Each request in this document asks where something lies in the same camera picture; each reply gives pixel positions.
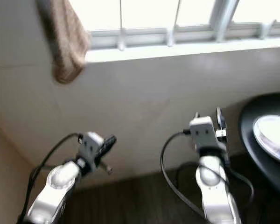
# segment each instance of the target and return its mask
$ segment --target brown towel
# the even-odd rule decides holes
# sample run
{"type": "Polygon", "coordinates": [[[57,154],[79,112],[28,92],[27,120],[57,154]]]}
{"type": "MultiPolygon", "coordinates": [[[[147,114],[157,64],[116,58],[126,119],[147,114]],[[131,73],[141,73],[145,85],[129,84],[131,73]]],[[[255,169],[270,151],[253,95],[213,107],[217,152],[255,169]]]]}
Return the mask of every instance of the brown towel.
{"type": "Polygon", "coordinates": [[[53,55],[53,75],[60,83],[70,83],[85,66],[88,34],[68,0],[36,3],[53,55]]]}

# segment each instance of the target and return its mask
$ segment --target black cable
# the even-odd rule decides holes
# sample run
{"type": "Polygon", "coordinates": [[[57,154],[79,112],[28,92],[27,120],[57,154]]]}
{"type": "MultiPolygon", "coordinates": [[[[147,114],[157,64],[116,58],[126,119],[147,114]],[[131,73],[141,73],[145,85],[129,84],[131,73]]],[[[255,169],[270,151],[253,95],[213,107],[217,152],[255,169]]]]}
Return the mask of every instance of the black cable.
{"type": "Polygon", "coordinates": [[[160,163],[161,163],[161,171],[169,185],[169,187],[174,191],[174,193],[179,196],[179,198],[185,202],[198,216],[200,216],[202,219],[206,220],[204,216],[204,212],[199,209],[196,205],[194,205],[189,199],[186,198],[176,187],[175,185],[171,182],[169,179],[165,169],[164,169],[164,153],[167,148],[167,145],[171,142],[172,139],[176,138],[177,136],[184,135],[184,132],[178,132],[173,134],[164,144],[163,149],[161,151],[161,157],[160,157],[160,163]]]}
{"type": "Polygon", "coordinates": [[[50,156],[68,139],[72,138],[72,137],[79,137],[78,133],[72,133],[69,134],[67,136],[65,136],[63,139],[61,139],[50,151],[49,153],[46,155],[46,157],[42,160],[41,164],[39,166],[37,166],[36,168],[34,168],[29,176],[29,181],[28,181],[28,186],[27,186],[27,191],[26,191],[26,198],[25,198],[25,203],[23,205],[23,209],[21,214],[19,215],[18,221],[16,224],[21,224],[24,220],[24,217],[26,215],[26,211],[27,211],[27,207],[28,207],[28,203],[29,203],[29,198],[30,198],[30,194],[31,194],[31,190],[34,186],[34,183],[41,171],[41,169],[45,166],[45,163],[47,162],[47,160],[50,158],[50,156]]]}
{"type": "Polygon", "coordinates": [[[216,171],[212,170],[211,168],[203,165],[203,164],[200,164],[198,162],[185,162],[183,163],[182,165],[179,166],[179,168],[177,169],[176,173],[175,173],[175,187],[178,189],[179,187],[179,184],[178,184],[178,176],[179,176],[179,173],[186,167],[190,167],[190,166],[193,166],[193,167],[203,167],[209,171],[211,171],[214,175],[216,175],[218,178],[220,178],[227,186],[229,186],[229,182],[227,180],[225,180],[219,173],[217,173],[216,171]]]}
{"type": "Polygon", "coordinates": [[[52,169],[54,169],[55,167],[57,167],[57,165],[44,165],[44,166],[43,166],[43,169],[52,170],[52,169]]]}
{"type": "Polygon", "coordinates": [[[246,185],[249,186],[250,188],[250,197],[249,197],[249,200],[248,202],[246,203],[246,205],[244,206],[243,208],[243,211],[246,211],[248,210],[248,208],[250,207],[251,203],[253,202],[254,200],[254,187],[253,187],[253,184],[251,183],[250,180],[248,180],[248,178],[244,177],[243,175],[239,174],[238,172],[236,172],[235,170],[233,170],[231,167],[228,167],[227,168],[227,171],[236,179],[240,180],[241,182],[245,183],[246,185]]]}
{"type": "Polygon", "coordinates": [[[272,194],[266,192],[265,199],[261,205],[256,224],[264,224],[267,218],[267,206],[272,202],[272,194]]]}
{"type": "MultiPolygon", "coordinates": [[[[201,167],[204,167],[210,171],[212,171],[215,175],[217,175],[221,180],[223,180],[225,182],[225,184],[227,186],[229,186],[229,182],[226,181],[223,177],[221,177],[219,174],[217,174],[214,170],[206,167],[206,166],[203,166],[202,164],[199,164],[197,162],[185,162],[183,163],[182,165],[180,165],[175,173],[175,187],[178,189],[179,188],[179,181],[178,181],[178,177],[179,177],[179,173],[186,167],[189,167],[189,166],[201,166],[201,167]]],[[[230,168],[230,166],[227,167],[227,171],[229,171],[229,173],[236,179],[244,182],[245,184],[247,184],[250,189],[251,189],[251,194],[250,194],[250,197],[249,197],[249,200],[248,202],[246,203],[246,205],[244,206],[244,208],[242,209],[241,211],[241,217],[242,217],[242,221],[244,221],[246,219],[246,214],[245,212],[248,210],[249,206],[251,205],[251,203],[253,202],[254,200],[254,187],[252,185],[252,183],[244,176],[242,176],[241,174],[237,173],[236,171],[234,171],[233,169],[230,168]]]]}

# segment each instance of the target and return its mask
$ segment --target black table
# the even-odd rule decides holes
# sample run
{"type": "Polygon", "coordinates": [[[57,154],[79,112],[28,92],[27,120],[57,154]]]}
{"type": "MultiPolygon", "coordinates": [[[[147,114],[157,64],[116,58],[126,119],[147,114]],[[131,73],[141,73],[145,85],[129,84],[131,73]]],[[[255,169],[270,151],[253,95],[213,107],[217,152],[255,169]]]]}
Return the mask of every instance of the black table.
{"type": "Polygon", "coordinates": [[[280,93],[264,95],[250,101],[239,118],[239,133],[248,154],[268,179],[273,188],[280,193],[280,162],[267,154],[253,135],[253,122],[262,115],[280,115],[280,93]]]}

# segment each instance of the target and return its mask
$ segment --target wooden floor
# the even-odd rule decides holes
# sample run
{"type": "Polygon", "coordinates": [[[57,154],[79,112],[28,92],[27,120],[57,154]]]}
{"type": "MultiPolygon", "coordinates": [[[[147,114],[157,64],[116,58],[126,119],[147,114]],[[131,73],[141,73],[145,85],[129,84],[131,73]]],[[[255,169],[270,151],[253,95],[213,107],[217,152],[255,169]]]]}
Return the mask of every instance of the wooden floor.
{"type": "MultiPolygon", "coordinates": [[[[267,186],[261,173],[246,155],[231,159],[234,170],[250,179],[255,200],[248,211],[248,224],[255,224],[266,195],[273,195],[265,212],[267,224],[280,224],[280,198],[267,186]]],[[[201,193],[195,169],[180,174],[180,191],[201,207],[201,193]]],[[[239,209],[249,197],[249,189],[230,179],[230,188],[239,209]]],[[[204,224],[167,186],[161,173],[124,180],[76,192],[70,199],[61,224],[204,224]]]]}

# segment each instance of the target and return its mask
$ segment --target white plate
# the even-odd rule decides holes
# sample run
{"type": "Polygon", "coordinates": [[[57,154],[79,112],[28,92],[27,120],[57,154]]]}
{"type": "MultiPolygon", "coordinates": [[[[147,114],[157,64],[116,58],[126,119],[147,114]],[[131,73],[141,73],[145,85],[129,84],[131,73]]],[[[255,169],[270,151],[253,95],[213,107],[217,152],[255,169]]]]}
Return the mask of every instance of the white plate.
{"type": "Polygon", "coordinates": [[[280,161],[280,116],[265,115],[253,124],[253,133],[259,145],[280,161]]]}

